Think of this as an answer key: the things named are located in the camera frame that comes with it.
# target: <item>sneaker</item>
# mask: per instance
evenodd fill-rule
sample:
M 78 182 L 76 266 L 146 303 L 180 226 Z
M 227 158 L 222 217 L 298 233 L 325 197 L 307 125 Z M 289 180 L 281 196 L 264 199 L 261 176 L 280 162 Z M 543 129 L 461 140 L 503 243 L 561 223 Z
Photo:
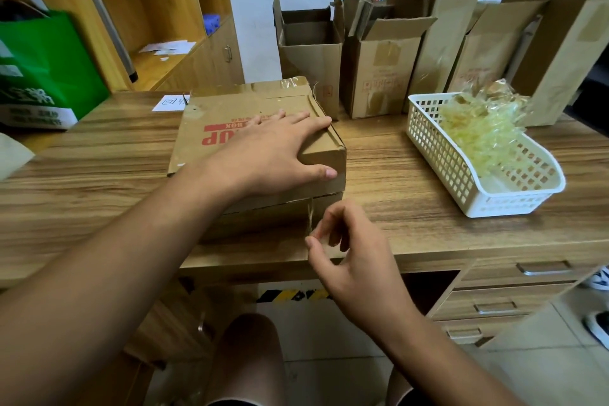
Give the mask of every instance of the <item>sneaker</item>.
M 583 318 L 582 323 L 589 333 L 609 350 L 609 311 L 590 313 Z
M 582 282 L 585 287 L 609 291 L 609 268 L 602 266 L 599 271 Z

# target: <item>open cardboard box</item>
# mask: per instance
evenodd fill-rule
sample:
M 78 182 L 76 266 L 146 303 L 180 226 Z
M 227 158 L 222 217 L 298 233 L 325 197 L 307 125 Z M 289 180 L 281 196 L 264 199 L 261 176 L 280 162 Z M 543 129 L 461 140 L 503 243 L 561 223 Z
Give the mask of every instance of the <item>open cardboard box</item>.
M 345 40 L 341 0 L 314 10 L 281 10 L 273 1 L 273 16 L 284 79 L 305 76 L 317 102 L 333 120 L 339 114 L 340 57 Z
M 502 0 L 519 2 L 523 0 Z M 609 0 L 549 0 L 506 77 L 529 95 L 522 125 L 551 125 L 609 42 Z
M 501 79 L 524 28 L 545 2 L 479 2 L 454 64 L 447 92 Z
M 185 164 L 214 154 L 255 115 L 267 118 L 281 108 L 288 114 L 308 110 L 312 116 L 324 116 L 304 77 L 193 90 L 182 115 L 168 175 L 173 175 Z M 224 211 L 203 239 L 247 233 L 298 220 L 310 224 L 321 218 L 325 208 L 340 200 L 345 190 L 345 145 L 330 126 L 305 141 L 298 160 L 303 164 L 328 165 L 339 175 L 334 180 L 309 183 L 273 196 L 241 200 Z
M 427 0 L 344 0 L 347 38 L 340 97 L 352 118 L 399 114 L 422 34 L 436 18 Z
M 425 33 L 408 94 L 441 93 L 446 87 L 477 0 L 429 0 L 436 23 Z

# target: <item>drawer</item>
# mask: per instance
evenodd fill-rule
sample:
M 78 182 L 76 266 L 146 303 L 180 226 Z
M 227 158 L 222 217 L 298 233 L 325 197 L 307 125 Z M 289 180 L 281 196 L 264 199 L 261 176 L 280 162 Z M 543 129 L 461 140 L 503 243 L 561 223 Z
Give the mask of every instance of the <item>drawer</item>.
M 573 282 L 592 273 L 603 261 L 598 256 L 571 259 L 554 257 L 498 257 L 479 259 L 457 284 L 463 287 L 495 287 L 538 282 Z
M 446 335 L 459 345 L 476 343 L 485 337 L 495 337 L 511 325 L 522 321 L 524 315 L 440 321 Z
M 455 290 L 433 314 L 434 321 L 527 315 L 571 284 Z

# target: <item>wooden tabletop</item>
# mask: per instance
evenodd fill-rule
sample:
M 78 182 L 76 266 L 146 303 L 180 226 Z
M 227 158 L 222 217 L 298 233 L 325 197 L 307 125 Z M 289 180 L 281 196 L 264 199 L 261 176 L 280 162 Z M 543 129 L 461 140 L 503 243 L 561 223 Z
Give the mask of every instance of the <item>wooden tabletop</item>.
M 0 183 L 0 284 L 33 273 L 163 182 L 181 117 L 151 112 L 163 95 L 114 95 Z M 403 133 L 405 123 L 404 115 L 342 114 L 334 124 L 347 148 L 345 197 L 385 231 L 398 261 L 565 248 L 605 249 L 609 258 L 609 139 L 568 117 L 530 129 L 560 163 L 566 190 L 530 215 L 470 219 Z M 205 282 L 303 279 L 303 236 L 293 226 L 199 245 L 181 272 Z

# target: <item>white plastic basket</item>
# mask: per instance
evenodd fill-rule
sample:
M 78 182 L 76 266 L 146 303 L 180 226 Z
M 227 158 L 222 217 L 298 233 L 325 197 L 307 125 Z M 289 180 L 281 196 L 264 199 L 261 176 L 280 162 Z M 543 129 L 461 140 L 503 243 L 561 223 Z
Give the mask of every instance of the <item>white plastic basket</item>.
M 531 213 L 565 189 L 565 175 L 550 152 L 522 134 L 516 160 L 478 178 L 463 151 L 438 125 L 438 106 L 456 94 L 410 95 L 407 133 L 468 217 Z

